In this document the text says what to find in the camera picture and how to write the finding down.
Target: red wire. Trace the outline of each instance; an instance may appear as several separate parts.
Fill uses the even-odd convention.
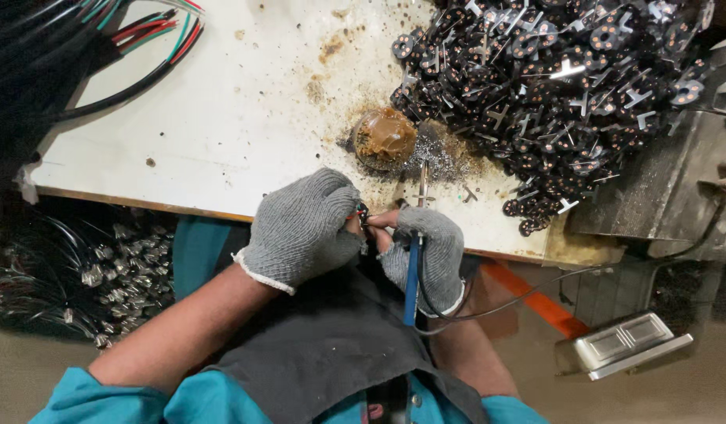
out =
[[[158,25],[161,25],[161,24],[164,24],[164,23],[171,24],[171,23],[176,23],[176,21],[172,21],[172,20],[166,21],[166,20],[160,19],[160,20],[154,20],[153,22],[149,22],[147,24],[140,24],[138,26],[135,26],[133,28],[128,29],[127,31],[124,31],[123,33],[114,35],[112,37],[112,41],[115,42],[115,43],[121,42],[125,38],[129,37],[130,35],[132,35],[134,33],[137,33],[141,29],[150,28],[151,26],[158,26]]]
[[[177,53],[177,56],[172,57],[172,60],[170,60],[169,63],[174,64],[175,62],[177,62],[177,59],[179,59],[179,57],[182,56],[187,51],[187,49],[190,47],[190,44],[192,44],[192,41],[196,39],[196,36],[200,32],[201,32],[201,24],[198,24],[198,26],[196,27],[196,30],[192,32],[192,35],[190,35],[190,38],[187,39],[187,42],[185,42],[183,47],[179,50],[179,53]]]
[[[170,21],[167,24],[164,24],[164,25],[161,25],[161,26],[158,26],[158,27],[154,28],[152,31],[149,31],[148,33],[145,33],[145,34],[139,35],[139,36],[137,36],[135,38],[132,38],[130,41],[128,41],[128,42],[120,45],[119,46],[119,51],[123,51],[124,49],[129,48],[130,46],[132,46],[132,44],[135,44],[135,43],[139,42],[140,40],[142,40],[143,38],[145,38],[145,37],[147,37],[149,35],[154,35],[156,33],[160,33],[161,31],[169,28],[170,26],[175,26],[175,25],[177,25],[176,22]]]
[[[187,3],[189,3],[189,4],[191,4],[191,5],[193,5],[193,6],[195,6],[195,7],[197,7],[198,9],[201,9],[203,11],[203,7],[198,6],[194,2],[190,2],[190,0],[184,0],[184,1],[187,2]]]

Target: gray cotton glove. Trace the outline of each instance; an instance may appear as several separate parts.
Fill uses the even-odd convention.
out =
[[[433,307],[442,314],[453,312],[462,302],[464,283],[459,276],[464,239],[462,230],[452,219],[435,210],[405,207],[397,218],[397,232],[410,234],[413,230],[425,236],[423,251],[423,286]],[[401,242],[393,242],[389,250],[379,255],[386,276],[400,290],[407,285],[410,252]],[[434,317],[423,294],[418,296],[418,309]]]
[[[272,192],[258,207],[251,243],[233,255],[256,281],[295,294],[303,282],[349,262],[364,239],[343,229],[360,201],[330,168]]]

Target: black cable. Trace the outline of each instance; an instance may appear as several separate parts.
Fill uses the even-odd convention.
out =
[[[199,20],[196,19],[196,22],[193,24],[192,28],[190,29],[190,33],[188,34],[185,39],[189,39],[192,35],[192,32],[195,31],[196,27],[198,26]],[[187,51],[179,58],[182,60],[187,54],[192,50],[192,47],[196,45],[198,42],[198,39],[201,37],[201,34],[203,33],[203,29],[200,28],[198,30],[198,34],[196,35],[196,38],[192,41],[192,43],[188,46]],[[177,52],[174,54],[177,56],[178,53],[182,51],[182,48],[184,47],[184,43],[180,48],[177,50]],[[176,65],[173,65],[169,61],[164,61],[159,64],[153,71],[151,71],[148,75],[146,75],[141,81],[136,82],[135,84],[132,84],[130,87],[122,90],[121,92],[118,92],[117,94],[114,94],[113,96],[109,96],[106,99],[103,99],[101,101],[93,102],[91,104],[88,104],[86,106],[82,106],[79,108],[75,108],[73,110],[65,110],[61,111],[59,113],[55,113],[53,115],[44,115],[35,117],[34,119],[40,120],[40,121],[46,121],[51,123],[61,122],[61,121],[68,121],[71,119],[77,119],[81,118],[86,115],[90,115],[93,113],[96,113],[98,111],[102,111],[105,109],[108,109],[110,107],[116,106],[122,102],[129,101],[132,98],[142,94],[142,92],[148,90],[156,84],[157,82],[161,81],[162,78],[164,78]]]
[[[463,316],[452,316],[452,317],[446,316],[446,315],[440,313],[436,308],[433,307],[431,299],[428,297],[428,294],[426,293],[426,290],[424,289],[424,286],[423,286],[423,277],[422,276],[423,276],[423,269],[424,269],[424,263],[423,263],[423,250],[424,249],[421,248],[420,251],[418,252],[418,264],[417,264],[418,280],[419,280],[419,287],[421,290],[421,294],[423,295],[423,299],[424,299],[425,303],[428,305],[428,307],[431,309],[431,311],[433,311],[437,317],[447,321],[447,323],[445,323],[442,327],[439,327],[436,330],[423,331],[423,330],[420,330],[419,328],[415,328],[415,331],[422,336],[433,336],[435,334],[438,334],[438,333],[444,331],[444,329],[447,326],[449,326],[450,324],[452,324],[454,322],[468,321],[468,320],[484,317],[488,314],[497,313],[498,311],[501,311],[502,309],[508,308],[509,306],[514,305],[514,304],[518,303],[519,301],[526,299],[531,294],[535,294],[537,291],[539,291],[543,287],[546,287],[548,284],[552,284],[556,281],[562,281],[564,278],[571,277],[573,275],[579,275],[584,272],[596,271],[598,269],[615,268],[615,267],[619,267],[619,266],[623,266],[623,265],[632,265],[634,263],[659,263],[659,262],[669,263],[669,262],[673,262],[679,256],[684,256],[684,255],[692,252],[693,250],[697,249],[698,247],[700,247],[701,245],[703,245],[706,242],[710,233],[713,231],[714,228],[716,228],[716,223],[719,221],[719,218],[721,217],[725,206],[726,206],[726,198],[722,197],[721,200],[719,201],[719,206],[716,207],[716,210],[714,211],[713,216],[712,216],[711,220],[709,221],[708,227],[704,231],[703,235],[700,236],[700,238],[697,240],[697,242],[694,245],[688,247],[685,250],[682,250],[675,254],[659,257],[659,258],[650,258],[647,260],[635,260],[635,261],[628,261],[628,262],[620,262],[620,263],[613,263],[613,264],[608,264],[608,265],[597,265],[597,266],[591,266],[588,268],[579,269],[577,271],[573,271],[573,272],[570,272],[570,273],[567,273],[564,275],[560,275],[559,277],[552,278],[549,281],[538,284],[537,286],[534,286],[534,288],[532,288],[531,290],[529,290],[527,293],[523,294],[522,296],[515,297],[514,299],[510,300],[509,302],[507,302],[503,305],[497,306],[494,309],[490,309],[483,313],[463,315]]]

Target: floor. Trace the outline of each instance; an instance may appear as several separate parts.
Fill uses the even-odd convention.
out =
[[[512,263],[510,268],[530,284],[560,274],[558,269],[537,265]],[[556,299],[557,290],[551,284],[544,292]],[[575,299],[574,284],[565,290]],[[499,292],[492,296],[496,302],[510,297]],[[726,422],[724,323],[708,323],[687,358],[650,371],[588,382],[555,376],[554,344],[563,337],[536,313],[519,306],[495,319],[497,324],[490,328],[495,347],[523,400],[551,422]],[[91,345],[0,331],[0,424],[26,422],[46,404],[67,367],[85,367],[96,356]]]

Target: worker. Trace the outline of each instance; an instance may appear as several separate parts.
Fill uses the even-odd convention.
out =
[[[356,259],[359,202],[329,168],[265,196],[249,244],[224,243],[246,245],[231,265],[87,371],[69,368],[32,422],[546,422],[477,322],[429,338],[402,323],[409,257],[397,232],[425,236],[424,290],[452,314],[464,297],[459,227],[421,207],[369,217],[375,269]],[[423,296],[418,307],[433,316]]]

